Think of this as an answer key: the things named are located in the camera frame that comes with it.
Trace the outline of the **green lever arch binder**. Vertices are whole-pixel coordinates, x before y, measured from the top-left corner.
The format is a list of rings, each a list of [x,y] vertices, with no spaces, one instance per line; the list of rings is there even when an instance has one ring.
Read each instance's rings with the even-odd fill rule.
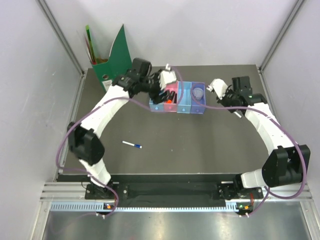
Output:
[[[107,92],[115,77],[125,74],[132,67],[125,26],[120,27],[107,58],[102,58],[98,53],[89,25],[85,26],[84,41],[93,71],[103,90]]]

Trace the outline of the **light blue drawer box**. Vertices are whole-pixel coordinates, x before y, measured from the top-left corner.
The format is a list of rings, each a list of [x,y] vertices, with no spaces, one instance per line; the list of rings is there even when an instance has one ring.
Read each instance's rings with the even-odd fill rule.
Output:
[[[149,99],[149,107],[152,112],[164,112],[164,103],[155,104],[152,99]]]

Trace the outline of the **pink drawer box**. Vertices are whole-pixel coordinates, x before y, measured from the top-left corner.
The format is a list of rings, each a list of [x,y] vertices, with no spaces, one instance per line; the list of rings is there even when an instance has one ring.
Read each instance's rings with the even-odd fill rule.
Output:
[[[169,94],[171,91],[175,91],[177,93],[178,97],[178,82],[175,82],[173,84],[168,85],[165,88],[166,91],[169,91]],[[177,104],[174,104],[173,102],[171,104],[167,104],[166,101],[163,103],[164,105],[164,111],[165,112],[176,112],[177,111]]]

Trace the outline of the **orange highlighter marker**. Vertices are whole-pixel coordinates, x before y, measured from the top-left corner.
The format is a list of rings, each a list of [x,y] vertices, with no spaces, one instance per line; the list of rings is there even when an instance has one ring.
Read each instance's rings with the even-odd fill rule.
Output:
[[[175,91],[171,91],[169,93],[168,99],[167,99],[167,101],[165,103],[166,104],[172,104],[173,101],[174,101],[175,95],[176,95],[176,92]]]

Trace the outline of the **green highlighter marker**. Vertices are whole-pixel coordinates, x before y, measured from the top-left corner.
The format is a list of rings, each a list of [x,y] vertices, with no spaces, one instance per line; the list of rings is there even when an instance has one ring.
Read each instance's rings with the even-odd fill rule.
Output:
[[[174,94],[173,103],[174,103],[174,104],[177,103],[177,93]]]

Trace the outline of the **clear round clip container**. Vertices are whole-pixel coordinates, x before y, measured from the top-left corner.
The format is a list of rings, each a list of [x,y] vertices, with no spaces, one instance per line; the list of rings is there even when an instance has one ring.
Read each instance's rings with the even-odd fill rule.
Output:
[[[204,97],[204,90],[200,87],[195,87],[191,93],[197,101],[201,101]]]

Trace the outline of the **purple drawer box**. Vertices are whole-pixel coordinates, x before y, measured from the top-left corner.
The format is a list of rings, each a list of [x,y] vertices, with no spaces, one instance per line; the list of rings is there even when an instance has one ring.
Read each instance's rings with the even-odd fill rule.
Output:
[[[203,99],[200,101],[197,101],[192,94],[192,90],[194,88],[202,88],[204,91],[204,96]],[[205,107],[206,105],[206,86],[203,82],[192,82],[192,87],[191,87],[191,114],[203,114],[205,112]]]

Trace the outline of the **teal blue drawer box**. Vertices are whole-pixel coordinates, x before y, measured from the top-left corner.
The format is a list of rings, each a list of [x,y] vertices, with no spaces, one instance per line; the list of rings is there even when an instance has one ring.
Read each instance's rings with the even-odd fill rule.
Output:
[[[189,81],[184,81],[183,85],[181,85],[181,82],[178,83],[177,101],[180,99],[181,95],[183,94],[181,101],[177,105],[178,113],[189,114],[191,112],[191,107],[192,107],[191,87],[192,87],[192,83]]]

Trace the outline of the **blue white pen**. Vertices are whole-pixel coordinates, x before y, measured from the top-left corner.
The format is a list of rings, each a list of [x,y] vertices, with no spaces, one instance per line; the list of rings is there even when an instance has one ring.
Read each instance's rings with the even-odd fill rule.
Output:
[[[142,146],[139,145],[139,144],[135,144],[135,143],[131,143],[131,142],[128,142],[128,141],[122,141],[123,144],[125,145],[128,145],[128,146],[132,146],[132,147],[135,147],[135,148],[138,148],[138,149],[142,149]]]

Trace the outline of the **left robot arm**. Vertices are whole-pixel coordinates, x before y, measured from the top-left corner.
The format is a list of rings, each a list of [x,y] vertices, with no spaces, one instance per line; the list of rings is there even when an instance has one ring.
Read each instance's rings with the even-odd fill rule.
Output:
[[[111,174],[103,160],[105,148],[100,140],[105,127],[139,93],[147,93],[155,104],[166,102],[170,93],[165,88],[177,80],[169,64],[156,72],[151,70],[149,61],[134,58],[131,68],[114,78],[94,109],[80,122],[71,122],[68,126],[68,148],[84,166],[91,182],[97,185],[96,192],[102,198],[109,198],[114,191]]]

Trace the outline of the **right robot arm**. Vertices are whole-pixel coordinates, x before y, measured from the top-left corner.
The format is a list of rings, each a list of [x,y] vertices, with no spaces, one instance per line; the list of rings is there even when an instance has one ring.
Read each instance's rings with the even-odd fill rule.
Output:
[[[217,78],[210,85],[219,104],[230,108],[231,113],[241,111],[261,137],[268,152],[262,168],[236,175],[234,194],[245,198],[252,188],[305,184],[311,155],[309,147],[297,144],[285,134],[266,98],[261,93],[253,92],[250,78],[234,77],[231,85]]]

